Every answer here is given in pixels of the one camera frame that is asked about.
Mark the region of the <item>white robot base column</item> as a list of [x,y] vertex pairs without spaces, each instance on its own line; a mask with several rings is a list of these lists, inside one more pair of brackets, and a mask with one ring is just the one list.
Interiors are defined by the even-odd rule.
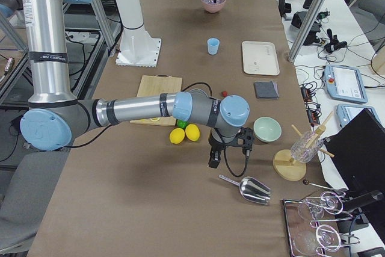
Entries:
[[140,0],[115,1],[123,25],[116,64],[155,67],[161,49],[161,39],[151,37],[146,31]]

